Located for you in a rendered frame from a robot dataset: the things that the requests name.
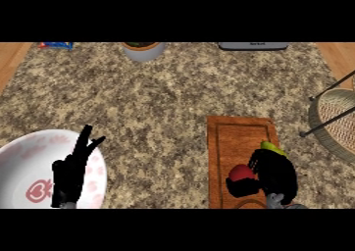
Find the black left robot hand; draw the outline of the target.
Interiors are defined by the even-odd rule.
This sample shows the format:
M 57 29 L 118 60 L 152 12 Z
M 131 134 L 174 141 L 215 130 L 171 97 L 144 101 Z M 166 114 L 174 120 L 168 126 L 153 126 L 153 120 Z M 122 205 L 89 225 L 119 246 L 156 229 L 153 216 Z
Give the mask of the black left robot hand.
M 104 137 L 89 139 L 92 127 L 84 125 L 72 153 L 66 155 L 63 160 L 51 163 L 52 172 L 52 192 L 51 192 L 51 208 L 60 208 L 60 204 L 73 202 L 76 204 L 84 185 L 85 167 L 89 155 L 103 143 Z

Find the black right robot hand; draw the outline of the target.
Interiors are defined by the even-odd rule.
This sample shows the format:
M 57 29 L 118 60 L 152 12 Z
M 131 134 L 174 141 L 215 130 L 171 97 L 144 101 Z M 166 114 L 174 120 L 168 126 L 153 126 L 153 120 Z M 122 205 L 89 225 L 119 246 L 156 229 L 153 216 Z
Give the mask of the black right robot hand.
M 251 153 L 246 165 L 254 178 L 237 181 L 225 177 L 225 187 L 234 198 L 254 195 L 262 191 L 264 198 L 270 193 L 283 194 L 283 205 L 289 205 L 298 192 L 296 174 L 289 159 L 265 149 L 255 149 Z

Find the brown wooden cutting board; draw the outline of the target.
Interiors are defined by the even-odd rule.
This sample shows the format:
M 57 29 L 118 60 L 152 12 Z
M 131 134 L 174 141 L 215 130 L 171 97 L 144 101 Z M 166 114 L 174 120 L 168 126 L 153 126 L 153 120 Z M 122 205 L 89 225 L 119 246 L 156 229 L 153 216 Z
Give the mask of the brown wooden cutting board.
M 234 198 L 225 187 L 225 177 L 237 164 L 246 164 L 259 142 L 279 145 L 274 122 L 268 118 L 206 117 L 208 202 L 211 209 L 262 209 L 262 191 Z

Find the yellow-green vegetable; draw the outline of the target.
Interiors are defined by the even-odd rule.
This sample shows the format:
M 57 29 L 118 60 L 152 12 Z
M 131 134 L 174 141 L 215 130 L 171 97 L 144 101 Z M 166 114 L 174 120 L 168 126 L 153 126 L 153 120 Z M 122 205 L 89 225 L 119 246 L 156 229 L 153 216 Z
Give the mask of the yellow-green vegetable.
M 274 144 L 270 143 L 268 141 L 261 141 L 259 142 L 259 148 L 273 151 L 274 153 L 277 153 L 282 156 L 286 155 L 285 151 L 280 148 L 277 148 L 274 146 Z

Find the white plate with pink print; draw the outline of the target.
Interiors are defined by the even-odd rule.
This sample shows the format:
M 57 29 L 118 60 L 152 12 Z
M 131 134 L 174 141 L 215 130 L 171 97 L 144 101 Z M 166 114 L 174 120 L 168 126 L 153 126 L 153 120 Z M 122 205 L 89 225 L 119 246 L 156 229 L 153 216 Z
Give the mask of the white plate with pink print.
M 78 135 L 70 130 L 47 129 L 20 136 L 0 148 L 0 209 L 51 209 L 51 163 L 72 153 Z M 106 162 L 97 147 L 88 157 L 76 208 L 98 209 L 104 194 Z

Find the blue and red packet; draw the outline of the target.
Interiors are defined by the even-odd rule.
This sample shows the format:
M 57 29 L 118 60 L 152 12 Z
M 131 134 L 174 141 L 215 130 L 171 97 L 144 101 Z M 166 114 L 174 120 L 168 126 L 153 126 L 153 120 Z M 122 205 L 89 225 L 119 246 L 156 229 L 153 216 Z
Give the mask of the blue and red packet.
M 39 49 L 67 49 L 72 50 L 73 43 L 72 42 L 41 42 L 36 46 Z

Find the dark grey appliance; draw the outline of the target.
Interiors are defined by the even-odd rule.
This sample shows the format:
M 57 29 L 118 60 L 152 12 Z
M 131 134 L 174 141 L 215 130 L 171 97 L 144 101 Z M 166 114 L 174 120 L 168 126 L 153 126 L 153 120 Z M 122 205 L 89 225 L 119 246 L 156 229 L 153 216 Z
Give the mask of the dark grey appliance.
M 220 42 L 218 48 L 228 51 L 270 51 L 283 50 L 288 42 Z

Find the white pot with plant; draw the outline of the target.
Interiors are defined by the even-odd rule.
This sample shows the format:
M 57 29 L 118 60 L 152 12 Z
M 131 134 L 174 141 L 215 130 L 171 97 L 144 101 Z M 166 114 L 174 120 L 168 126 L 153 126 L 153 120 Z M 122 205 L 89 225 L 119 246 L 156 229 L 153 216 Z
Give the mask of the white pot with plant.
M 135 62 L 146 62 L 156 59 L 165 50 L 163 42 L 152 42 L 146 46 L 137 47 L 122 42 L 122 51 L 126 57 Z

